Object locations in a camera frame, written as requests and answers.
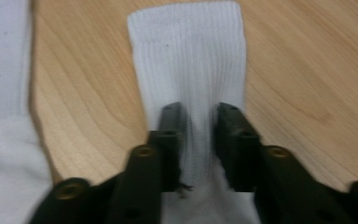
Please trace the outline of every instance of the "table surface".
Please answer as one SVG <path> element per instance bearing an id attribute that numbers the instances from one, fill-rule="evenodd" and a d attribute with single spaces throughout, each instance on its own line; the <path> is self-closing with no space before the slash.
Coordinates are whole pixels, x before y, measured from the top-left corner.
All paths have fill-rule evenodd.
<path id="1" fill-rule="evenodd" d="M 318 180 L 345 189 L 358 180 L 358 1 L 238 2 L 246 115 L 266 144 L 292 149 Z M 167 3 L 34 1 L 31 107 L 63 178 L 101 182 L 145 142 L 126 20 Z"/>

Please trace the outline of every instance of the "wooden table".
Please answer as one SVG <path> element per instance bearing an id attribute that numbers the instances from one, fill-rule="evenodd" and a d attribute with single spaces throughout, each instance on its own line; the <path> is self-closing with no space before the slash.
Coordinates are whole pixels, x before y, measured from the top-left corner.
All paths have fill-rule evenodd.
<path id="1" fill-rule="evenodd" d="M 127 16 L 167 0 L 35 1 L 32 108 L 62 177 L 123 168 L 147 129 Z M 241 0 L 246 114 L 330 186 L 358 180 L 358 1 Z"/>

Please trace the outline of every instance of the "screw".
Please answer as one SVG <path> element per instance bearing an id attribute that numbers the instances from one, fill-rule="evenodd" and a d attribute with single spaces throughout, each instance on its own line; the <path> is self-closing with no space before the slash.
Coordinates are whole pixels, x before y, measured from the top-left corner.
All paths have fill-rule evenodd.
<path id="1" fill-rule="evenodd" d="M 268 153 L 269 153 L 269 155 L 271 155 L 273 157 L 278 157 L 278 158 L 285 158 L 290 155 L 290 153 L 286 149 L 283 149 L 280 147 L 270 148 L 268 150 Z"/>
<path id="2" fill-rule="evenodd" d="M 70 183 L 60 187 L 56 192 L 58 200 L 71 200 L 81 195 L 85 190 L 83 185 Z"/>
<path id="3" fill-rule="evenodd" d="M 149 157 L 155 153 L 155 150 L 151 147 L 141 147 L 135 152 L 138 157 Z"/>

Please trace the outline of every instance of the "white fabric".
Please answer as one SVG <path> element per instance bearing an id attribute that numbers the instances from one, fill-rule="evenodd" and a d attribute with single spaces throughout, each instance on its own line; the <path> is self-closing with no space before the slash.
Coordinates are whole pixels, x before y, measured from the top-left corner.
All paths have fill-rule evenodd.
<path id="1" fill-rule="evenodd" d="M 25 223 L 51 185 L 28 112 L 31 13 L 0 0 L 0 224 Z"/>
<path id="2" fill-rule="evenodd" d="M 228 189 L 213 154 L 219 102 L 244 108 L 246 47 L 237 3 L 173 4 L 128 18 L 133 60 L 150 130 L 160 109 L 182 102 L 187 113 L 182 182 L 187 198 L 164 195 L 163 223 L 257 223 L 253 195 Z"/>

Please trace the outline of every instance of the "white cloth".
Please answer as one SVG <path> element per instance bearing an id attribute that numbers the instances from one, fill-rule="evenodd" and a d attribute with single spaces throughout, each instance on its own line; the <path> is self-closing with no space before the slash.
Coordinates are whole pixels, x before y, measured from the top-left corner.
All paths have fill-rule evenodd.
<path id="1" fill-rule="evenodd" d="M 163 223 L 257 223 L 253 194 L 228 189 L 213 154 L 219 102 L 244 109 L 246 47 L 237 3 L 173 4 L 128 18 L 133 60 L 149 130 L 163 106 L 182 102 L 187 113 L 182 182 L 187 198 L 163 197 Z"/>
<path id="2" fill-rule="evenodd" d="M 28 0 L 0 0 L 0 224 L 25 223 L 51 186 L 28 111 Z"/>

